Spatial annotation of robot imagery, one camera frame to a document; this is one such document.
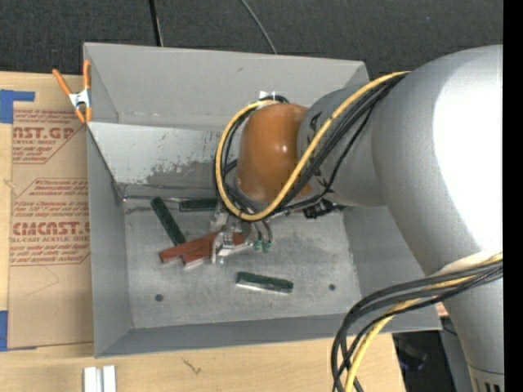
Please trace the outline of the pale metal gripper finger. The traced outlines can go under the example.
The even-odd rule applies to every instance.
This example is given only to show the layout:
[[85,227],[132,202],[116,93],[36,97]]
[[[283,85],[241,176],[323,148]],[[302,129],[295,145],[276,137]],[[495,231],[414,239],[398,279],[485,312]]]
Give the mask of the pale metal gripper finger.
[[244,236],[238,232],[220,232],[214,238],[216,248],[234,248],[244,243]]
[[210,262],[213,265],[223,265],[226,260],[230,259],[234,255],[238,255],[243,252],[250,250],[250,246],[247,244],[240,244],[239,246],[228,248],[222,244],[216,245],[212,248],[210,256]]

